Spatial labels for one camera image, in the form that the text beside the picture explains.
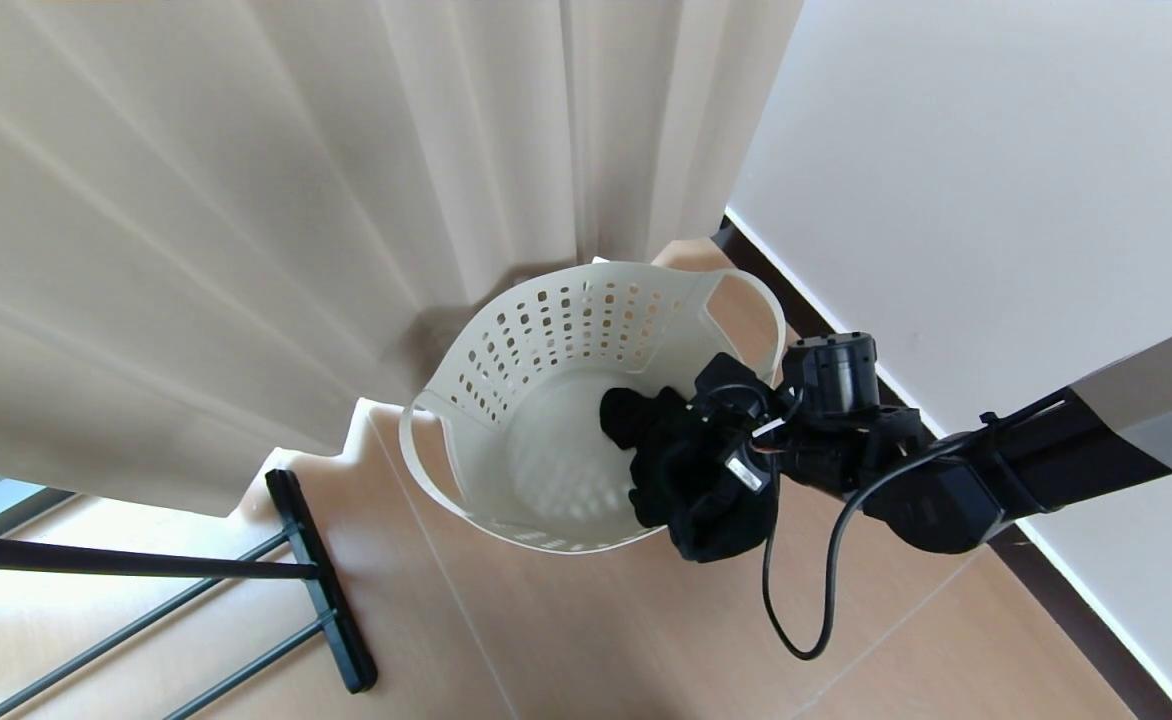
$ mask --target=dark brown baseboard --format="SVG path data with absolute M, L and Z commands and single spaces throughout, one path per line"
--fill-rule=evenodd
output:
M 827 320 L 800 296 L 781 270 L 727 218 L 722 231 L 715 236 L 715 242 L 737 269 L 759 278 L 777 296 L 786 322 L 800 337 L 833 332 Z M 879 382 L 879 393 L 887 405 L 902 405 L 901 398 L 884 381 Z M 1097 667 L 1102 678 L 1110 682 L 1111 688 L 1136 716 L 1143 720 L 1172 719 L 1172 701 L 1167 694 L 1016 525 L 1008 527 L 993 538 L 990 548 L 1021 584 L 1026 585 L 1035 600 L 1065 630 L 1067 637 Z

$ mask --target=robotic arm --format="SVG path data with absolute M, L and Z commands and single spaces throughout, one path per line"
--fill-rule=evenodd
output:
M 765 610 L 802 660 L 827 643 L 839 539 L 856 511 L 920 550 L 961 553 L 1011 521 L 1172 473 L 1172 338 L 938 441 L 919 410 L 880 405 L 875 360 L 866 333 L 805 338 L 788 348 L 782 382 L 770 388 L 720 354 L 697 375 L 688 405 L 667 398 L 646 419 L 643 439 L 632 441 L 636 515 L 668 523 L 684 557 L 716 561 L 765 542 Z M 608 406 L 601 421 L 615 439 Z M 845 501 L 830 536 L 822 636 L 810 651 L 786 638 L 768 593 L 782 475 Z M 761 515 L 764 501 L 772 503 Z M 756 534 L 742 536 L 743 524 Z M 737 542 L 722 542 L 723 534 L 737 534 Z M 723 546 L 731 550 L 697 555 Z

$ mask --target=floor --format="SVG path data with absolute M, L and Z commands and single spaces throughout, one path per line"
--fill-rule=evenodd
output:
M 727 265 L 709 242 L 677 243 L 659 260 Z M 749 300 L 717 303 L 724 322 L 720 313 Z M 742 346 L 764 330 L 749 318 L 731 322 Z M 348 697 L 315 638 L 209 716 L 1130 716 L 988 548 L 926 555 L 857 519 L 841 553 L 834 638 L 820 660 L 800 663 L 759 604 L 759 551 L 700 566 L 680 561 L 665 536 L 582 557 L 491 539 L 414 484 L 398 455 L 398 414 L 363 401 L 342 455 L 275 456 L 302 481 L 380 682 Z M 805 644 L 820 619 L 838 505 L 793 484 L 782 505 L 774 600 Z M 277 528 L 258 480 L 225 519 L 77 498 L 22 536 L 229 557 Z M 185 584 L 0 571 L 0 700 Z M 311 612 L 301 583 L 224 583 L 46 693 L 28 716 L 162 715 Z

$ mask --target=perforated basket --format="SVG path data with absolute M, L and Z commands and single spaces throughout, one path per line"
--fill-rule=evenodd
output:
M 772 293 L 750 274 L 636 263 L 560 270 L 485 306 L 413 402 L 414 413 L 443 423 L 462 497 L 454 502 L 427 473 L 414 413 L 404 413 L 398 441 L 413 478 L 484 532 L 534 550 L 599 552 L 654 534 L 638 524 L 627 500 L 635 451 L 604 436 L 600 398 L 622 386 L 645 395 L 670 386 L 691 398 L 711 356 L 736 356 L 708 308 L 728 276 L 749 283 L 772 310 L 772 351 L 752 366 L 770 381 L 784 320 Z

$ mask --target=curtain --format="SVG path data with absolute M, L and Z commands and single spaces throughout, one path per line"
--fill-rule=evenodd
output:
M 0 4 L 0 474 L 222 514 L 718 226 L 800 0 Z

